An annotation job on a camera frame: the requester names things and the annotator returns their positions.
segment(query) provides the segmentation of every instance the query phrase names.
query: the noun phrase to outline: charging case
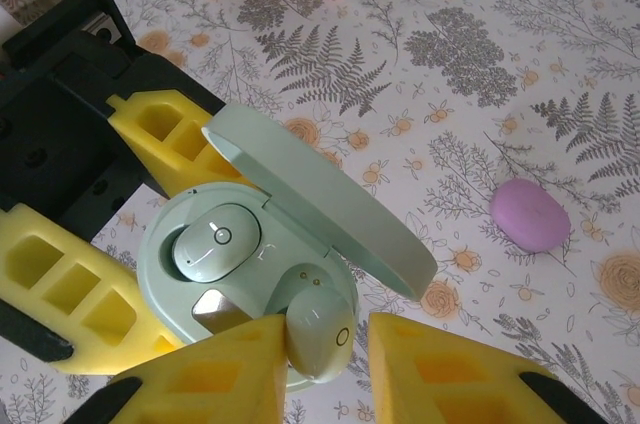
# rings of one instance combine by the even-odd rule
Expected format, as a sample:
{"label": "charging case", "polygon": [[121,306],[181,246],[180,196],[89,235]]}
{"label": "charging case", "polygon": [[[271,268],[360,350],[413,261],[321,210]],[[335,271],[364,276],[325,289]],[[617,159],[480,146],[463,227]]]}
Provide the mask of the charging case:
{"label": "charging case", "polygon": [[[330,161],[258,111],[227,104],[202,129],[255,187],[204,184],[170,199],[147,226],[138,258],[142,294],[185,344],[244,321],[285,312],[304,286],[327,285],[353,306],[355,281],[343,257],[397,293],[419,300],[435,276],[431,253],[390,211]],[[221,279],[188,280],[173,243],[191,223],[228,203],[258,220],[254,253]],[[289,369],[287,391],[312,385]]]}

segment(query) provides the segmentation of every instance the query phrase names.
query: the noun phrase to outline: table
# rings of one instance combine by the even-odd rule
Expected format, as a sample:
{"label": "table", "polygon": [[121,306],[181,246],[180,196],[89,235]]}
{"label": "table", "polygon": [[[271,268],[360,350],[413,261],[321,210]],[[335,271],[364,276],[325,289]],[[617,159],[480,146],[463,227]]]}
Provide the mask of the table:
{"label": "table", "polygon": [[[438,260],[420,303],[354,269],[352,362],[288,395],[288,424],[375,421],[370,311],[535,359],[609,422],[640,421],[640,0],[115,1],[141,46],[281,122]],[[561,248],[528,254],[492,224],[513,176],[567,209]],[[94,244],[135,267],[163,203],[141,188]],[[58,422],[105,383],[1,349],[13,424]]]}

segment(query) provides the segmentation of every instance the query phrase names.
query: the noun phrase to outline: earbud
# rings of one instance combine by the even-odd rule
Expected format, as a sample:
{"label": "earbud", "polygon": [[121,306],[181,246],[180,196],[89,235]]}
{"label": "earbud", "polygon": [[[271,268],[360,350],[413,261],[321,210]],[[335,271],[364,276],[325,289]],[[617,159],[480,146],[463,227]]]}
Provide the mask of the earbud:
{"label": "earbud", "polygon": [[224,204],[202,215],[173,244],[178,270],[195,282],[223,278],[246,261],[260,244],[260,225],[238,204]]}
{"label": "earbud", "polygon": [[289,362],[312,382],[335,379],[351,358],[354,321],[352,306],[336,290],[322,286],[304,289],[287,310]]}

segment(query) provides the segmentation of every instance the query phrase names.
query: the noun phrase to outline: pink oval object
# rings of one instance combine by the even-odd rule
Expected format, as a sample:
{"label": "pink oval object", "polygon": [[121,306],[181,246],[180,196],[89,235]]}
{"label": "pink oval object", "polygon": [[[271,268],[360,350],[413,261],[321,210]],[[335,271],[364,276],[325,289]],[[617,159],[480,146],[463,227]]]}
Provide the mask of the pink oval object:
{"label": "pink oval object", "polygon": [[569,215],[537,184],[512,179],[491,200],[491,217],[520,248],[544,252],[562,244],[571,232]]}

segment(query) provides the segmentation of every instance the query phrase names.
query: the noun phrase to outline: tablecloth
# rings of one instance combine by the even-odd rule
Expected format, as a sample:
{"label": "tablecloth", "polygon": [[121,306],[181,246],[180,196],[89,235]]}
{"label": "tablecloth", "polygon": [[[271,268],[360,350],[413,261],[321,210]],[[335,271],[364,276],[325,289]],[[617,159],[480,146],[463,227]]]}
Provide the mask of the tablecloth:
{"label": "tablecloth", "polygon": [[[287,424],[375,422],[371,311],[533,359],[609,422],[639,420],[640,0],[115,1],[142,47],[280,122],[438,261],[420,302],[352,269],[351,363],[288,395]],[[561,247],[524,252],[492,222],[516,176],[568,211]],[[141,188],[94,244],[135,267],[163,204]],[[106,381],[1,349],[12,424],[59,422]]]}

